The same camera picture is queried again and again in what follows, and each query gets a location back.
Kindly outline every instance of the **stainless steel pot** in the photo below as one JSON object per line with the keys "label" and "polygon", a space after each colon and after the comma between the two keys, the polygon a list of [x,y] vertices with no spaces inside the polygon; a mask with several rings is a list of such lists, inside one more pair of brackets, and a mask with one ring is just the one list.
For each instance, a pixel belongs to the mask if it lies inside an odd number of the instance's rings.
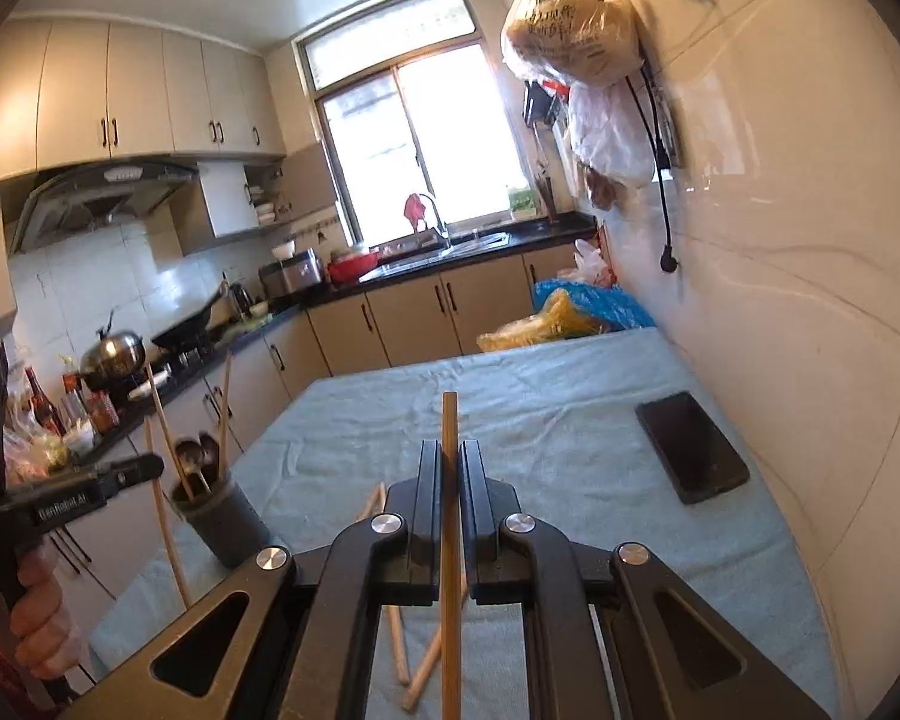
{"label": "stainless steel pot", "polygon": [[93,391],[109,389],[134,375],[146,362],[144,341],[132,330],[111,333],[113,312],[106,328],[97,331],[100,340],[80,358],[80,376]]}
{"label": "stainless steel pot", "polygon": [[267,300],[293,298],[323,283],[323,263],[317,253],[308,248],[289,260],[264,265],[259,276]]}

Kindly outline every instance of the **black smartphone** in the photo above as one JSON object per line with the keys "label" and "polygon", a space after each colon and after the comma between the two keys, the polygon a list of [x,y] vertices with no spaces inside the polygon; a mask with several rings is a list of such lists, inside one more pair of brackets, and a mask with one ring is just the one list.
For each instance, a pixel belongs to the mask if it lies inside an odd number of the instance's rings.
{"label": "black smartphone", "polygon": [[641,403],[636,416],[683,503],[706,501],[749,479],[746,463],[688,392]]}

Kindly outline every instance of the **utensil holder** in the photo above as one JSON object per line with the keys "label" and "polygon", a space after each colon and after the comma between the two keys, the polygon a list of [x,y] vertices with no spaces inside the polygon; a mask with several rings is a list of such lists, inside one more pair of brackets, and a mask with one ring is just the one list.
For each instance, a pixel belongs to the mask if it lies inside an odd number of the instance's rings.
{"label": "utensil holder", "polygon": [[180,517],[227,568],[237,568],[271,543],[271,533],[229,473],[210,484],[210,493],[187,500],[181,485],[170,494]]}

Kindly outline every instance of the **red cloth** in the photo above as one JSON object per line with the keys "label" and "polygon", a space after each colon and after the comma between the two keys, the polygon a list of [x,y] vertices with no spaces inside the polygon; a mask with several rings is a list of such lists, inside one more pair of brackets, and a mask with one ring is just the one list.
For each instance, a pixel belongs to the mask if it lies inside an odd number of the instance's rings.
{"label": "red cloth", "polygon": [[414,192],[411,194],[407,202],[404,203],[403,206],[403,215],[406,217],[410,226],[413,228],[413,232],[418,232],[416,227],[419,223],[423,222],[423,229],[427,229],[426,220],[424,220],[424,214],[426,214],[427,208],[423,204],[423,200],[420,199],[420,195]]}

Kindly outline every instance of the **red bowl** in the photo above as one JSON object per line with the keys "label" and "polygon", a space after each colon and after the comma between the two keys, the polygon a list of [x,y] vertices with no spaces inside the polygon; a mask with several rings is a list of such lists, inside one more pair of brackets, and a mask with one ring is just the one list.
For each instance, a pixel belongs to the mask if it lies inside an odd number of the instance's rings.
{"label": "red bowl", "polygon": [[360,254],[342,262],[330,263],[327,275],[334,284],[352,284],[361,276],[365,276],[376,268],[380,255],[376,251]]}

